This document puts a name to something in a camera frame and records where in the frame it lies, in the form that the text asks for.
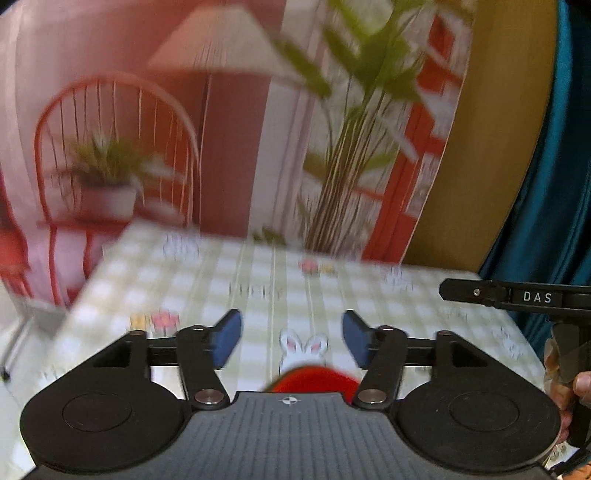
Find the checkered tablecloth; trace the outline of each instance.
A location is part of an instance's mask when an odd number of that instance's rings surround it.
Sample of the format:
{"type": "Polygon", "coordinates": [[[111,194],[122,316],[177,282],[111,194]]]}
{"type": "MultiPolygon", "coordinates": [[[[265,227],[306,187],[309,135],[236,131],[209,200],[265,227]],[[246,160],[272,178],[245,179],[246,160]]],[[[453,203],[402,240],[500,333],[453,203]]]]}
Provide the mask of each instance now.
{"type": "MultiPolygon", "coordinates": [[[[180,327],[210,326],[235,307],[243,315],[243,335],[219,372],[230,396],[260,390],[277,377],[286,328],[303,344],[326,334],[326,364],[360,378],[341,334],[347,309],[371,326],[393,325],[414,337],[452,330],[541,388],[543,366],[507,313],[443,301],[438,289],[447,277],[477,278],[335,261],[136,222],[105,251],[54,343],[40,386],[125,334],[132,315],[168,311],[178,313],[180,327]]],[[[400,396],[430,375],[424,368],[406,370],[400,396]]],[[[159,367],[154,379],[182,397],[174,367],[159,367]]]]}

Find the tall plant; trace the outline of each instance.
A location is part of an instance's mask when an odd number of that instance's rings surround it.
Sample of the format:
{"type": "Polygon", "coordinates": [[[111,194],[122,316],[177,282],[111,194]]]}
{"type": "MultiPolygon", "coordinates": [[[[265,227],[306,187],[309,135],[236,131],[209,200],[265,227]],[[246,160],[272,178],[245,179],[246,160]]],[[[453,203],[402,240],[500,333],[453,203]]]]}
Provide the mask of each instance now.
{"type": "MultiPolygon", "coordinates": [[[[363,173],[390,165],[403,137],[385,120],[396,102],[419,102],[415,88],[421,55],[409,59],[410,46],[403,37],[408,23],[431,0],[391,0],[392,12],[385,23],[371,31],[345,0],[329,0],[344,28],[322,28],[332,59],[346,72],[348,86],[338,131],[328,101],[333,88],[323,73],[291,40],[274,40],[277,51],[302,75],[305,88],[320,101],[326,114],[328,142],[323,154],[308,152],[306,172],[321,183],[320,195],[311,210],[298,200],[305,223],[300,232],[306,249],[335,254],[341,232],[351,228],[360,214],[359,198],[352,199],[363,173]]],[[[439,0],[462,11],[459,0],[439,0]]]]}

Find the metal pivot pin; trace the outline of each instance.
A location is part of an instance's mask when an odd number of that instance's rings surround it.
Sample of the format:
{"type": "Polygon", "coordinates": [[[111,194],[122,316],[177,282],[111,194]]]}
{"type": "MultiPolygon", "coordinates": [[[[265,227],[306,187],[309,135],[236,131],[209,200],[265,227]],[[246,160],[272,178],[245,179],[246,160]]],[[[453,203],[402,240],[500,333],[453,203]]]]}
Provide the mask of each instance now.
{"type": "Polygon", "coordinates": [[[368,388],[367,390],[359,392],[357,398],[363,403],[376,404],[385,402],[388,396],[377,388],[368,388]]]}
{"type": "Polygon", "coordinates": [[[204,405],[217,405],[223,400],[223,393],[219,390],[207,388],[195,393],[195,400],[204,405]]]}

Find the white pot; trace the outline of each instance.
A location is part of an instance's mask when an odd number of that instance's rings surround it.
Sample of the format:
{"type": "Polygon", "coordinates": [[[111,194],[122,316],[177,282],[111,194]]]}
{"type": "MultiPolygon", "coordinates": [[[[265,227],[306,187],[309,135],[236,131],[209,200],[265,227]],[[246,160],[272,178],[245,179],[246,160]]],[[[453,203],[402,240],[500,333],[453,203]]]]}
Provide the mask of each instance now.
{"type": "Polygon", "coordinates": [[[88,222],[131,220],[136,197],[132,186],[85,188],[77,216],[88,222]]]}

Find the potted plant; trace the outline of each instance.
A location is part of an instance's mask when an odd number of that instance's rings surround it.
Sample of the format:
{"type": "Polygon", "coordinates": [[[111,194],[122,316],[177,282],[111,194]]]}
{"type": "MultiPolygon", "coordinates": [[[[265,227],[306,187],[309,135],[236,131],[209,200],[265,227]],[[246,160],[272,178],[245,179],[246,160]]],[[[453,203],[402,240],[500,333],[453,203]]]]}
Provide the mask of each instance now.
{"type": "Polygon", "coordinates": [[[343,251],[348,235],[356,238],[355,232],[368,225],[360,208],[362,176],[385,171],[399,151],[416,160],[413,145],[388,120],[398,102],[424,100],[417,75],[425,54],[411,48],[406,28],[427,5],[472,21],[460,0],[391,0],[388,18],[371,26],[349,3],[328,0],[335,24],[322,26],[330,60],[340,72],[332,74],[333,82],[293,40],[270,34],[275,49],[301,75],[301,86],[317,98],[326,118],[326,148],[308,151],[303,165],[320,185],[320,193],[299,196],[296,208],[303,247],[332,255],[343,251]],[[339,76],[346,82],[344,98],[334,95],[334,83],[343,80],[339,76]]]}
{"type": "Polygon", "coordinates": [[[138,193],[160,179],[178,178],[160,155],[147,154],[126,139],[112,138],[100,131],[87,141],[70,141],[67,146],[69,161],[52,176],[61,186],[71,186],[69,193],[73,189],[80,192],[74,211],[82,220],[130,220],[138,193]]]}

